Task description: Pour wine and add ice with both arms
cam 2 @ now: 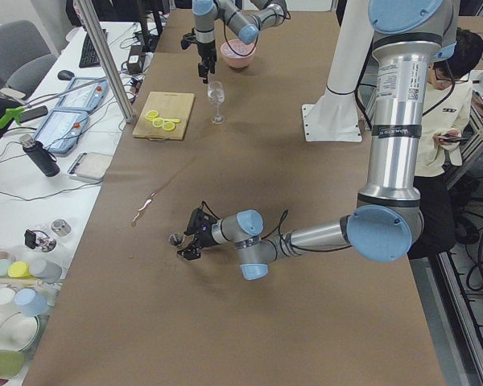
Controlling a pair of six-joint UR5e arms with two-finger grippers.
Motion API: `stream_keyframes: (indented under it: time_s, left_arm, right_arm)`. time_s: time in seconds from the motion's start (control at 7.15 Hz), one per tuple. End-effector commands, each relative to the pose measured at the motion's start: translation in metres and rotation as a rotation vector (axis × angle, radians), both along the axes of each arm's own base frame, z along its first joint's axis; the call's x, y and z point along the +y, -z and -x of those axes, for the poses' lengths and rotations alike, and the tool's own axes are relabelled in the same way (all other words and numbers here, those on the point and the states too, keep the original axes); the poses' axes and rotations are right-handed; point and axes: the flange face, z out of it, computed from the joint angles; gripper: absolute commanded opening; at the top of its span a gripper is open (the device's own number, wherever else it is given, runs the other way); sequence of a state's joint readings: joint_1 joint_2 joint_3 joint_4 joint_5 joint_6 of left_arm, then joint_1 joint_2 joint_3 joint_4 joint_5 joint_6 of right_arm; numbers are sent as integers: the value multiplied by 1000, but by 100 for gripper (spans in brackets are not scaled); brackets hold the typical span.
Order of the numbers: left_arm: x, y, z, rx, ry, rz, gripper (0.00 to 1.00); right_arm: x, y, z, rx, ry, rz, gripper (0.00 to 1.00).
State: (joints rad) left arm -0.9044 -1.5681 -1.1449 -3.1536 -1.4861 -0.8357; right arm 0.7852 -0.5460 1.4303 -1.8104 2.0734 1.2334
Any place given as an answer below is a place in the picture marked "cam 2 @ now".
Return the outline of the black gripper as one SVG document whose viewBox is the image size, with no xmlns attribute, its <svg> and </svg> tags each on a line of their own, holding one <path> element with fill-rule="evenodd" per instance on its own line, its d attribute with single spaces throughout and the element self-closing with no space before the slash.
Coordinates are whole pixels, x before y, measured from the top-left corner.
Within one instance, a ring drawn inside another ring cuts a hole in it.
<svg viewBox="0 0 483 386">
<path fill-rule="evenodd" d="M 200 227 L 194 232 L 193 246 L 187 246 L 177 251 L 177 254 L 187 261 L 201 258 L 201 249 L 214 246 L 214 238 L 210 227 Z"/>
<path fill-rule="evenodd" d="M 197 50 L 200 56 L 200 63 L 197 64 L 198 75 L 204 84 L 208 83 L 208 72 L 216 73 L 217 49 L 216 41 L 207 43 L 197 42 Z"/>
</svg>

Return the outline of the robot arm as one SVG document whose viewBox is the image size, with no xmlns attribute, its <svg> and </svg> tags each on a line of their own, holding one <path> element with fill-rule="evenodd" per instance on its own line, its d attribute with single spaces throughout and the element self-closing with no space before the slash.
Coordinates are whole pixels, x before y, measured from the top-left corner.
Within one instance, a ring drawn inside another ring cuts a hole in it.
<svg viewBox="0 0 483 386">
<path fill-rule="evenodd" d="M 180 250 L 189 261 L 204 248 L 230 243 L 247 280 L 264 277 L 284 257 L 354 248 L 372 261 L 404 257 L 423 230 L 420 194 L 413 185 L 429 66 L 456 46 L 457 1 L 349 1 L 324 94 L 303 107 L 309 141 L 357 138 L 355 92 L 368 55 L 378 62 L 365 185 L 355 210 L 327 224 L 263 236 L 255 210 L 224 218 L 192 212 Z"/>
<path fill-rule="evenodd" d="M 253 1 L 258 11 L 244 14 L 233 1 L 199 0 L 192 2 L 195 25 L 181 39 L 181 47 L 187 49 L 197 45 L 200 55 L 198 74 L 205 84 L 208 76 L 215 72 L 217 49 L 215 22 L 220 19 L 239 40 L 249 45 L 257 41 L 260 31 L 281 25 L 289 18 L 284 1 Z"/>
</svg>

